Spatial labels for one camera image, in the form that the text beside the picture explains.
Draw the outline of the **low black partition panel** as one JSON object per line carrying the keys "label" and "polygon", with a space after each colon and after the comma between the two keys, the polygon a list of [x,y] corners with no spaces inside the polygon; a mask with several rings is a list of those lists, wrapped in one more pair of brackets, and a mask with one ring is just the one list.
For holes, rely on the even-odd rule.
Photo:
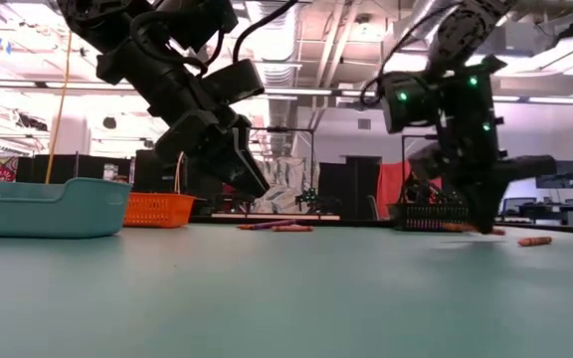
{"label": "low black partition panel", "polygon": [[[44,183],[50,156],[20,157],[16,174],[17,182]],[[80,154],[56,154],[53,157],[50,182],[64,184],[75,177],[102,179],[103,166],[112,163],[118,167],[117,176],[129,178],[131,160]]]}

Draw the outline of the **grey office chair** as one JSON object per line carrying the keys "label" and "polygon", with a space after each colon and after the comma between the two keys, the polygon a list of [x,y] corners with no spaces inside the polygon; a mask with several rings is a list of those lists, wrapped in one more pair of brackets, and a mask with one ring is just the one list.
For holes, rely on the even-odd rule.
{"label": "grey office chair", "polygon": [[535,202],[535,197],[504,198],[501,204],[500,214],[504,217],[518,217],[521,206],[534,204]]}

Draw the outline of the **teal plastic bin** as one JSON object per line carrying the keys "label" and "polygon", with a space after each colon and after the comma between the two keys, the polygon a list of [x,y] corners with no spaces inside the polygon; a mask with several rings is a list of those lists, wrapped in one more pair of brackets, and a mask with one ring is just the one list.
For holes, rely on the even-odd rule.
{"label": "teal plastic bin", "polygon": [[123,225],[131,187],[78,177],[64,184],[0,181],[0,237],[85,239]]}

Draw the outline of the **white leaf patterned cloth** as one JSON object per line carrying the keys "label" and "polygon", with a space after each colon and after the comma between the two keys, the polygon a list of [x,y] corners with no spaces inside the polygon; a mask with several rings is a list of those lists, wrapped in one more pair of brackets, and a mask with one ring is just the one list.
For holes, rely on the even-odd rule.
{"label": "white leaf patterned cloth", "polygon": [[256,199],[252,212],[257,214],[302,214],[305,204],[296,197],[310,187],[310,167],[306,157],[282,156],[272,161],[258,161],[270,189]]}

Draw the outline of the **small black robot rig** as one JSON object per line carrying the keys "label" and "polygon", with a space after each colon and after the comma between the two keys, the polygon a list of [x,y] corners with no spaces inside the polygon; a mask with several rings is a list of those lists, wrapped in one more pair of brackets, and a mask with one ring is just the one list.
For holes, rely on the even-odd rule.
{"label": "small black robot rig", "polygon": [[248,214],[255,198],[244,193],[231,192],[216,196],[217,211],[221,213]]}

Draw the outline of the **long ceiling light bar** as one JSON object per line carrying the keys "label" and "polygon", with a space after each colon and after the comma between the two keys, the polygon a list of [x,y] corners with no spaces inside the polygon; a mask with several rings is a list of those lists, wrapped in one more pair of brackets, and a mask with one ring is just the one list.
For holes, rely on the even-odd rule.
{"label": "long ceiling light bar", "polygon": [[[0,89],[57,92],[63,87],[63,82],[32,82],[18,80],[0,80]],[[68,83],[68,90],[81,93],[109,92],[116,95],[136,94],[136,90],[130,84],[118,84],[116,86],[106,83]],[[325,96],[358,98],[360,91],[356,89],[305,89],[305,88],[266,88],[265,94],[282,96]],[[550,105],[573,105],[573,96],[524,96],[524,95],[494,95],[492,99],[500,103],[523,103],[523,104],[550,104]]]}

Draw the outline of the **orange red hanging cloth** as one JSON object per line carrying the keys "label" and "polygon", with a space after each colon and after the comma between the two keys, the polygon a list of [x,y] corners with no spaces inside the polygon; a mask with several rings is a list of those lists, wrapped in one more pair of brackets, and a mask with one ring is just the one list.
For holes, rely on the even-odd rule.
{"label": "orange red hanging cloth", "polygon": [[381,220],[389,218],[388,206],[397,203],[402,184],[410,172],[407,161],[380,165],[375,198]]}

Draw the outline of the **ribbed silver ceiling duct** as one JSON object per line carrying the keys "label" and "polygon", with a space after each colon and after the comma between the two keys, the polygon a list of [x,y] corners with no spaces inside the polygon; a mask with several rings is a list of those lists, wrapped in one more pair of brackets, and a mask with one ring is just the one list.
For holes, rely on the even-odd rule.
{"label": "ribbed silver ceiling duct", "polygon": [[[256,23],[278,10],[288,0],[246,1],[246,7],[252,23]],[[289,65],[295,57],[295,33],[297,5],[272,22],[257,30],[249,40],[254,41],[254,56],[259,61],[259,71],[266,87],[292,88],[295,81],[295,67]],[[288,127],[291,101],[288,99],[269,99],[267,127]],[[270,133],[268,151],[273,156],[290,154],[290,139],[287,133]]]}

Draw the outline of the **grey rectangular ceiling duct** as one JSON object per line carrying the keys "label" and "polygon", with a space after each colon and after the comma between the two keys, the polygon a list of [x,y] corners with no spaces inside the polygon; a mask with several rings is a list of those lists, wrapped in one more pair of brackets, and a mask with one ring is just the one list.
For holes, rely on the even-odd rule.
{"label": "grey rectangular ceiling duct", "polygon": [[553,42],[552,33],[536,24],[507,22],[494,28],[482,48],[494,54],[533,56],[547,50]]}

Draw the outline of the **orange plastic basket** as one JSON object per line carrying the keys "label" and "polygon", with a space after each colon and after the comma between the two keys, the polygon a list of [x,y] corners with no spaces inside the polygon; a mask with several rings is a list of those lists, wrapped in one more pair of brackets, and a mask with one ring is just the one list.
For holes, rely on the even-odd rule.
{"label": "orange plastic basket", "polygon": [[138,228],[172,229],[189,222],[195,198],[173,193],[129,194],[123,225]]}

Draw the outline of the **smooth silver ceiling duct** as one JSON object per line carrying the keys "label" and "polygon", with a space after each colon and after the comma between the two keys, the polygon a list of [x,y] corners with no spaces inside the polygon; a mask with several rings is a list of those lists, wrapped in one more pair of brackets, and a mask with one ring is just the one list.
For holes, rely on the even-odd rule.
{"label": "smooth silver ceiling duct", "polygon": [[359,102],[362,105],[369,106],[376,103],[379,100],[380,96],[378,93],[374,94],[373,99],[369,99],[368,96],[366,95],[367,90],[372,86],[378,88],[382,78],[385,75],[386,64],[391,60],[391,58],[397,51],[401,50],[405,45],[409,45],[411,43],[411,38],[413,37],[413,33],[418,28],[421,28],[425,23],[430,22],[433,18],[439,17],[442,14],[446,13],[453,6],[454,3],[450,1],[447,5],[444,5],[440,8],[435,8],[432,11],[425,13],[423,17],[419,18],[417,21],[413,23],[413,25],[403,34],[403,36],[399,39],[399,41],[390,49],[387,55],[383,58],[380,69],[378,70],[376,76],[363,86],[359,95]]}

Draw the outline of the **white pillar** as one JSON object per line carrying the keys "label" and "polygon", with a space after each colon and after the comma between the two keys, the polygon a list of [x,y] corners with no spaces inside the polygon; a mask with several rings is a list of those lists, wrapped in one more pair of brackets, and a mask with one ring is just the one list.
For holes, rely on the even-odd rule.
{"label": "white pillar", "polygon": [[88,155],[91,151],[92,130],[84,114],[63,113],[52,118],[50,144],[56,141],[56,154]]}

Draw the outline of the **purple crayon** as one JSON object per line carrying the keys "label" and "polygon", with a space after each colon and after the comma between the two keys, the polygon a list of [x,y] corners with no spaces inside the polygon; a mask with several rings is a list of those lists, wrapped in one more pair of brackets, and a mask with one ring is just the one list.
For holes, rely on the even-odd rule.
{"label": "purple crayon", "polygon": [[265,223],[258,223],[251,226],[250,230],[267,230],[273,227],[291,226],[295,225],[297,220],[280,220]]}

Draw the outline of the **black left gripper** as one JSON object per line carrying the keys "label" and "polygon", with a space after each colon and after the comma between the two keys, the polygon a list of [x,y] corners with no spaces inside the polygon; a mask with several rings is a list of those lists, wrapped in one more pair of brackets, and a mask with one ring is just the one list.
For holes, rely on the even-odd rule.
{"label": "black left gripper", "polygon": [[236,95],[233,66],[197,77],[186,69],[186,57],[161,44],[95,47],[97,77],[112,85],[128,81],[149,104],[149,113],[171,126],[155,143],[159,159],[175,162],[184,154],[203,173],[245,194],[267,193],[270,185],[249,149],[247,119],[230,108]]}

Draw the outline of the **small black green robot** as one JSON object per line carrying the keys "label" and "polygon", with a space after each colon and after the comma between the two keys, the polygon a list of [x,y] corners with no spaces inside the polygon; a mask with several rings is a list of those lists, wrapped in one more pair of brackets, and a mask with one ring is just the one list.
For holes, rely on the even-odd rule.
{"label": "small black green robot", "polygon": [[306,212],[308,214],[315,214],[318,211],[318,195],[316,189],[309,188],[303,190],[299,195],[295,197],[295,203],[301,211],[302,205],[305,204],[307,207]]}

